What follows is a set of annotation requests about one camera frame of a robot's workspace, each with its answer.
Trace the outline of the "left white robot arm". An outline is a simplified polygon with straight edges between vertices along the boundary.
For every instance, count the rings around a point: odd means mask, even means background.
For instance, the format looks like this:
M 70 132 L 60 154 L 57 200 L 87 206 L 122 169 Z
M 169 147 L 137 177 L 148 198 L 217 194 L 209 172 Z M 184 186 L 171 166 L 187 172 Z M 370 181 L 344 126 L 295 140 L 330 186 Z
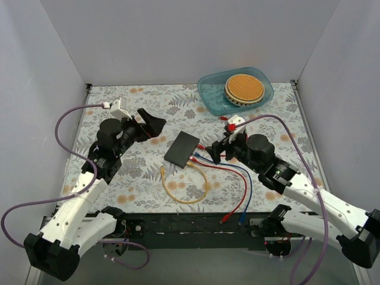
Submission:
M 30 264 L 57 278 L 68 280 L 77 269 L 81 256 L 107 235 L 115 238 L 126 232 L 117 208 L 103 210 L 85 227 L 82 220 L 97 197 L 108 187 L 122 166 L 121 157 L 134 144 L 158 137 L 166 120 L 138 109 L 143 122 L 125 111 L 113 111 L 112 118 L 100 123 L 77 183 L 51 220 L 38 234 L 24 240 Z

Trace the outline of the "black network switch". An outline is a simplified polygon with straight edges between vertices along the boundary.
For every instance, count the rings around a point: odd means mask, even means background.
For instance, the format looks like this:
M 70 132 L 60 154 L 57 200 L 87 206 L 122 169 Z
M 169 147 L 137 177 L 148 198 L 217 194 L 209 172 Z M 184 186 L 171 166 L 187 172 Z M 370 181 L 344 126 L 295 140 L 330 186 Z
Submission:
M 200 139 L 181 131 L 164 155 L 164 160 L 184 169 Z

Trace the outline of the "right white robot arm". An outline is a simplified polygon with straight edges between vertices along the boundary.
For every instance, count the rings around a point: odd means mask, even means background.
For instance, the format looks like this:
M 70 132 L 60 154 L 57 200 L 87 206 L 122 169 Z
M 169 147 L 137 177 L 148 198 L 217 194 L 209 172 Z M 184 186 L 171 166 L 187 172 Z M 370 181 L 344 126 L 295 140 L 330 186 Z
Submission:
M 286 232 L 327 242 L 354 264 L 372 268 L 379 254 L 379 210 L 357 208 L 325 189 L 314 188 L 307 176 L 275 155 L 265 135 L 225 133 L 225 138 L 206 147 L 213 162 L 236 158 L 258 174 L 268 189 L 300 202 L 314 212 L 307 216 L 291 206 L 279 205 L 267 217 L 272 234 Z

